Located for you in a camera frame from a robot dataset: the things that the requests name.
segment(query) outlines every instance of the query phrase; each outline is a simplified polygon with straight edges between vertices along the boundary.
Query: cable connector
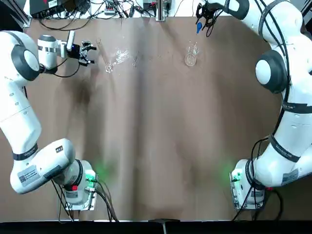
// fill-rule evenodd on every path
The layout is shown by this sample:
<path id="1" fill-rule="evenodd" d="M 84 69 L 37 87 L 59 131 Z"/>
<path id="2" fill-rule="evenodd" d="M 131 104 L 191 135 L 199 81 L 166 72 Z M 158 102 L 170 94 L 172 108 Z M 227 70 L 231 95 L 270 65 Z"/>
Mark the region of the cable connector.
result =
<path id="1" fill-rule="evenodd" d="M 85 188 L 85 191 L 90 192 L 90 193 L 95 193 L 96 192 L 96 188 Z"/>

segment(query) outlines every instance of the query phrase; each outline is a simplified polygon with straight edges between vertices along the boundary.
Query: label sticker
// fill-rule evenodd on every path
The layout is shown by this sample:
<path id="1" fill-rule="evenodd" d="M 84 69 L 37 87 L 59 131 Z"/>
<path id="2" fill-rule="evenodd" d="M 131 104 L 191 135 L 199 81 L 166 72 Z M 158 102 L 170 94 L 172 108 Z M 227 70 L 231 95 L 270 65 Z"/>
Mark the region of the label sticker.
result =
<path id="1" fill-rule="evenodd" d="M 74 191 L 74 192 L 66 192 L 66 197 L 67 198 L 77 198 L 78 197 L 78 192 Z"/>
<path id="2" fill-rule="evenodd" d="M 58 4 L 58 0 L 49 1 L 49 8 L 54 7 Z"/>
<path id="3" fill-rule="evenodd" d="M 18 173 L 19 180 L 23 187 L 26 187 L 30 183 L 40 178 L 35 165 L 26 168 Z"/>
<path id="4" fill-rule="evenodd" d="M 298 179 L 298 174 L 299 174 L 298 168 L 288 174 L 283 174 L 282 185 L 291 183 L 296 179 Z"/>

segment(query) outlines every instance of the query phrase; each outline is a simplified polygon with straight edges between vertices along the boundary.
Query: metal stand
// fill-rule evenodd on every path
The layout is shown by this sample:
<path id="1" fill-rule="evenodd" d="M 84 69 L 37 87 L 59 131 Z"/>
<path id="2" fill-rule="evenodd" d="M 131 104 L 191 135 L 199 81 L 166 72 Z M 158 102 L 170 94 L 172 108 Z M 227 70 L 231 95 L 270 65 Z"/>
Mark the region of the metal stand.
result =
<path id="1" fill-rule="evenodd" d="M 30 26 L 31 18 L 26 15 L 23 9 L 16 3 L 15 0 L 7 0 L 12 9 L 19 15 L 23 27 L 28 28 Z"/>
<path id="2" fill-rule="evenodd" d="M 156 21 L 163 22 L 165 21 L 165 15 L 163 10 L 163 0 L 158 0 L 157 2 L 157 12 L 156 12 Z"/>

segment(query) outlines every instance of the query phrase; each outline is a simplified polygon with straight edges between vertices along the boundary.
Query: glass beaker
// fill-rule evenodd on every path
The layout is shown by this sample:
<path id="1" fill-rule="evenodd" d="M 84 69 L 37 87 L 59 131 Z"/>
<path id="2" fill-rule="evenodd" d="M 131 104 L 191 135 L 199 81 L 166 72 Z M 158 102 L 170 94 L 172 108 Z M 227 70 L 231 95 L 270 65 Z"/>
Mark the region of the glass beaker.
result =
<path id="1" fill-rule="evenodd" d="M 189 42 L 188 46 L 186 47 L 185 64 L 189 67 L 193 67 L 196 63 L 198 52 L 199 49 L 197 42 Z"/>

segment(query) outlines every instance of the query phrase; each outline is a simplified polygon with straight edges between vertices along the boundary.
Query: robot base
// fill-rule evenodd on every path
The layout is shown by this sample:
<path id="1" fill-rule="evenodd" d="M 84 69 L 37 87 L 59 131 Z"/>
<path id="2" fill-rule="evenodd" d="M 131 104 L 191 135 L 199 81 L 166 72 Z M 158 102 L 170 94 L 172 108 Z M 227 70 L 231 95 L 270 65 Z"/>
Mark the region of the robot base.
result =
<path id="1" fill-rule="evenodd" d="M 230 185 L 231 185 L 231 193 L 232 193 L 232 201 L 234 204 L 234 208 L 236 210 L 240 210 L 245 198 L 247 196 L 247 192 L 250 189 L 250 186 L 248 188 L 242 189 L 243 185 L 241 183 L 241 180 L 237 180 L 237 176 L 239 176 L 239 173 L 236 171 L 236 169 L 230 173 Z M 254 190 L 251 189 L 251 192 L 248 195 L 243 210 L 256 210 L 256 207 L 254 205 Z M 256 190 L 256 201 L 257 201 L 257 209 L 260 209 L 263 206 L 263 198 L 264 198 L 264 191 L 257 191 Z"/>
<path id="2" fill-rule="evenodd" d="M 97 193 L 89 193 L 88 200 L 84 204 L 69 204 L 71 210 L 74 211 L 93 211 L 96 206 Z"/>

